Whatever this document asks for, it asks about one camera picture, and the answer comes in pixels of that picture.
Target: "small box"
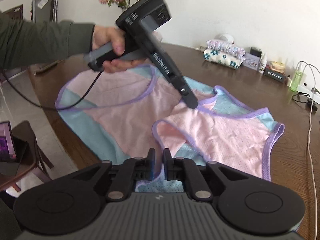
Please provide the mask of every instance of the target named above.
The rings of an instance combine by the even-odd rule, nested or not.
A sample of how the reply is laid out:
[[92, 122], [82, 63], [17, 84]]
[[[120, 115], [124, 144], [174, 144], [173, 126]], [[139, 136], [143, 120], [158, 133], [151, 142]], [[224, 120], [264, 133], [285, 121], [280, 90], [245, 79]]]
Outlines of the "small box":
[[262, 55], [262, 50], [261, 49], [258, 49], [256, 47], [251, 47], [250, 49], [250, 54], [254, 55], [254, 56], [257, 56], [257, 57], [261, 57]]
[[281, 62], [276, 61], [270, 61], [269, 68], [279, 73], [284, 73], [285, 71], [285, 65]]
[[242, 62], [242, 65], [254, 70], [258, 70], [260, 58], [251, 55], [250, 53], [244, 54], [245, 60]]
[[283, 83], [286, 79], [286, 76], [282, 73], [279, 73], [279, 72], [276, 72], [272, 69], [269, 69], [269, 68], [265, 68], [264, 69], [264, 73], [263, 73], [265, 76], [268, 76], [270, 78], [273, 78], [281, 83]]

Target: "person's arm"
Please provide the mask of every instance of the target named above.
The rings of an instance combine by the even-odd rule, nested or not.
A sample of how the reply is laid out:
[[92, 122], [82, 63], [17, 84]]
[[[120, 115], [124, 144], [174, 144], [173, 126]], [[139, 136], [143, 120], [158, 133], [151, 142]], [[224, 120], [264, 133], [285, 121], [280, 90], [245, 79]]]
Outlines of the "person's arm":
[[94, 24], [12, 21], [0, 13], [0, 68], [48, 63], [91, 50]]

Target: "tile floor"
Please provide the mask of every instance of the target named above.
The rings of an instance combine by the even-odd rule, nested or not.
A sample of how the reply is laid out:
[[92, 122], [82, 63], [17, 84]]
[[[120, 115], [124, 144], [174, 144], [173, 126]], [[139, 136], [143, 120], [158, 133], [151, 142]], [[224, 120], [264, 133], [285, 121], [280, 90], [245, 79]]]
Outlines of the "tile floor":
[[[11, 82], [27, 98], [39, 103], [27, 72], [23, 72], [21, 75], [13, 78]], [[0, 121], [9, 120], [11, 127], [15, 127], [23, 120], [28, 120], [30, 122], [31, 127], [36, 134], [39, 147], [54, 165], [54, 168], [48, 169], [50, 177], [56, 179], [76, 171], [77, 168], [75, 164], [63, 149], [44, 112], [20, 97], [8, 83], [4, 83], [2, 87], [0, 86], [0, 91]], [[18, 196], [25, 190], [41, 184], [41, 181], [30, 173], [17, 184], [22, 191], [17, 193], [11, 187], [7, 189], [7, 192], [10, 195]]]

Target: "tablet screen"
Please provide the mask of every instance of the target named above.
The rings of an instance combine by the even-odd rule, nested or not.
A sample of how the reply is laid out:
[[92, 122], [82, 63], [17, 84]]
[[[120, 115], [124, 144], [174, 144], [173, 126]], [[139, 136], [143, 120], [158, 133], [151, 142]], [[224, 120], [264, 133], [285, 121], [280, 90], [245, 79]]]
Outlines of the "tablet screen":
[[0, 159], [8, 161], [17, 159], [9, 122], [0, 123]]

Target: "white cable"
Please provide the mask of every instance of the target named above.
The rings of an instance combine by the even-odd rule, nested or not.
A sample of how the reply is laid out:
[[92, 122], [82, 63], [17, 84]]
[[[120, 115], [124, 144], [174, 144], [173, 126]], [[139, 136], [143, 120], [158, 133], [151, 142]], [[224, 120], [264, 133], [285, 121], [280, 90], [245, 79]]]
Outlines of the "white cable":
[[[306, 66], [309, 66], [313, 75], [313, 79], [315, 81], [315, 85], [314, 88], [316, 87], [316, 77], [315, 74], [313, 73], [312, 67], [314, 67], [319, 73], [320, 71], [313, 65], [307, 64]], [[314, 95], [315, 95], [315, 89], [312, 92], [312, 102], [311, 102], [311, 109], [310, 109], [310, 115], [309, 115], [309, 124], [310, 124], [310, 128], [309, 128], [309, 132], [308, 132], [308, 155], [309, 155], [309, 159], [310, 159], [310, 166], [311, 166], [311, 177], [312, 177], [312, 184], [313, 184], [313, 191], [314, 191], [314, 198], [315, 198], [315, 237], [314, 240], [317, 239], [317, 191], [316, 191], [316, 183], [315, 183], [315, 174], [313, 171], [313, 163], [312, 163], [312, 156], [310, 153], [310, 133], [311, 133], [311, 129], [312, 129], [312, 122], [311, 122], [311, 117], [312, 117], [312, 107], [313, 107], [313, 99], [314, 99]]]

